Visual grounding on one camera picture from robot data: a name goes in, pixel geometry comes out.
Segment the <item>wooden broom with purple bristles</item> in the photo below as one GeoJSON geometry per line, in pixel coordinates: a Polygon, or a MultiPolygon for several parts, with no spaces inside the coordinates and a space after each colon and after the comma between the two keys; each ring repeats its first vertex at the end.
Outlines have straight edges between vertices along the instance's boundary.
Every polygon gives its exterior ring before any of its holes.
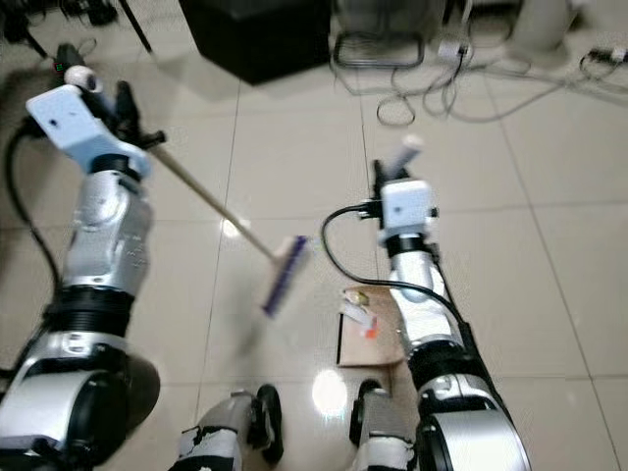
{"type": "MultiPolygon", "coordinates": [[[[75,85],[81,90],[81,93],[90,95],[90,100],[86,102],[88,108],[91,106],[97,106],[100,109],[99,112],[94,112],[94,116],[98,117],[106,123],[107,129],[114,133],[114,100],[107,97],[106,86],[100,79],[97,72],[87,66],[77,66],[68,69],[63,74],[63,80],[68,85],[75,85]]],[[[201,183],[188,171],[183,163],[172,157],[169,152],[161,145],[156,147],[145,149],[153,158],[160,161],[163,166],[167,167],[172,174],[179,177],[181,181],[191,191],[201,197],[201,200],[207,203],[212,210],[216,211],[221,217],[224,217],[226,223],[230,223],[234,226],[239,234],[252,243],[261,254],[265,254],[268,257],[271,265],[274,266],[274,277],[271,282],[270,288],[266,291],[261,301],[260,309],[264,311],[269,317],[274,317],[278,313],[279,306],[282,301],[286,299],[288,294],[288,288],[291,286],[292,279],[299,273],[300,263],[302,261],[302,255],[305,254],[306,247],[308,247],[308,237],[304,235],[295,235],[286,239],[286,243],[277,250],[269,250],[268,247],[260,241],[260,238],[253,234],[246,224],[230,211],[223,202],[217,200],[217,198],[208,189],[203,187],[201,183]]]]}

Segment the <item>small black charger box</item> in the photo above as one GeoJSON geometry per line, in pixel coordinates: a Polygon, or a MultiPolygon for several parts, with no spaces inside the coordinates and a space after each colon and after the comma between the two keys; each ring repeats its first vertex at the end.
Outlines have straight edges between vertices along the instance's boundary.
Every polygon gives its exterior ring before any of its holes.
{"type": "Polygon", "coordinates": [[[79,49],[72,43],[59,44],[57,53],[54,55],[54,71],[63,75],[68,69],[77,66],[84,66],[84,59],[79,49]]]}

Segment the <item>black tripod leg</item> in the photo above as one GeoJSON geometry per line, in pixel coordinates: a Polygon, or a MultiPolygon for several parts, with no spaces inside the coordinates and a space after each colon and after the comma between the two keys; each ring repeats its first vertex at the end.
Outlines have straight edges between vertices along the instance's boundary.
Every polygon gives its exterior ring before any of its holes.
{"type": "Polygon", "coordinates": [[[129,18],[131,30],[134,31],[135,35],[137,35],[137,39],[139,40],[140,45],[143,46],[144,50],[147,51],[148,54],[152,54],[153,48],[151,45],[151,41],[149,41],[147,34],[145,34],[143,27],[140,25],[139,19],[135,16],[135,13],[131,8],[130,1],[117,0],[117,3],[121,6],[123,13],[125,13],[126,17],[129,18]]]}

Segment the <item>black equipment pile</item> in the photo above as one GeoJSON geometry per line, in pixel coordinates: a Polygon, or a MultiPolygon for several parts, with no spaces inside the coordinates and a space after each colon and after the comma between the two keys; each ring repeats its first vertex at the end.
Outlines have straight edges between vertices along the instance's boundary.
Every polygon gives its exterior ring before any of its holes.
{"type": "Polygon", "coordinates": [[[27,46],[40,58],[49,58],[30,29],[43,23],[51,12],[84,20],[89,26],[110,26],[120,17],[111,0],[0,0],[0,39],[27,46]]]}

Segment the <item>white paper scrap with orange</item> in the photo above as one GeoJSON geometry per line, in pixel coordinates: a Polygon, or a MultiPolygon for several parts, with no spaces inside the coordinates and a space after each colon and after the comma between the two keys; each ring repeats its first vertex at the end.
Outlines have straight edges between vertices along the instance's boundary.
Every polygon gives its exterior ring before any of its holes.
{"type": "Polygon", "coordinates": [[[371,297],[354,288],[347,288],[342,292],[340,314],[358,324],[360,336],[366,340],[376,340],[380,335],[380,319],[371,309],[371,297]]]}

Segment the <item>black box cabinet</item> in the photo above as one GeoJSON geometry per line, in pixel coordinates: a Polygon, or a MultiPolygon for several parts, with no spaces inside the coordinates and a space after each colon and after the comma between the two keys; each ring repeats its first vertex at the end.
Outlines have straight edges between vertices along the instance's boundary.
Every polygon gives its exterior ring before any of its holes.
{"type": "Polygon", "coordinates": [[[331,62],[331,0],[177,0],[197,53],[260,84],[331,62]]]}

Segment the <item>white power adapter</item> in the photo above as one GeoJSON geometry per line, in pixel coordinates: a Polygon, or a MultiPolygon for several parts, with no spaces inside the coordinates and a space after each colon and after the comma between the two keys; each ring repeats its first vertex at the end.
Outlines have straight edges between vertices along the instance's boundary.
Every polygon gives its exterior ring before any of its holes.
{"type": "Polygon", "coordinates": [[[471,46],[462,41],[456,40],[441,40],[437,44],[437,59],[444,60],[444,62],[452,64],[465,63],[470,58],[471,46]]]}

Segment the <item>white round bin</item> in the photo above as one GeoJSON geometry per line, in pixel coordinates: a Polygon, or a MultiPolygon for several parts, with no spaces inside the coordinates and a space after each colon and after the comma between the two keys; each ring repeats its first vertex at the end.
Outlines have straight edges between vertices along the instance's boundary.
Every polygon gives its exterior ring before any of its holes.
{"type": "Polygon", "coordinates": [[[584,5],[585,0],[520,0],[507,49],[543,53],[559,48],[584,5]]]}

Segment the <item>robot right leg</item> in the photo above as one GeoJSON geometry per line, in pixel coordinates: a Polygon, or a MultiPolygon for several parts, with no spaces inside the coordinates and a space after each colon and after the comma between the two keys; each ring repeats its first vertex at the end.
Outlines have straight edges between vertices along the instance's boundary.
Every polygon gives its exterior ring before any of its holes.
{"type": "Polygon", "coordinates": [[[360,383],[349,425],[357,453],[348,471],[413,471],[414,430],[380,381],[360,383]]]}

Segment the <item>robot leg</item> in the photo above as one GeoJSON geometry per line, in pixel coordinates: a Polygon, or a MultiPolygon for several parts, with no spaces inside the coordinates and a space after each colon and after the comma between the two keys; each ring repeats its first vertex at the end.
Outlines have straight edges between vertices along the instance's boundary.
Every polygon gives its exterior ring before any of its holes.
{"type": "Polygon", "coordinates": [[[169,471],[242,471],[246,447],[271,467],[286,453],[280,394],[270,383],[256,392],[234,391],[182,431],[169,471]]]}
{"type": "Polygon", "coordinates": [[[413,471],[414,430],[380,381],[360,383],[349,425],[357,453],[348,471],[413,471]]]}

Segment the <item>robot left leg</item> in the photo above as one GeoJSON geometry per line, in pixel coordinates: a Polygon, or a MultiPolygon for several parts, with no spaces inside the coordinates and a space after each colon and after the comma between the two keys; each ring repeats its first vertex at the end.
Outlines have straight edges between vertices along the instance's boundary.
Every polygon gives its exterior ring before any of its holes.
{"type": "Polygon", "coordinates": [[[270,383],[256,392],[234,391],[182,431],[169,471],[242,471],[246,447],[271,467],[286,453],[280,394],[270,383]]]}

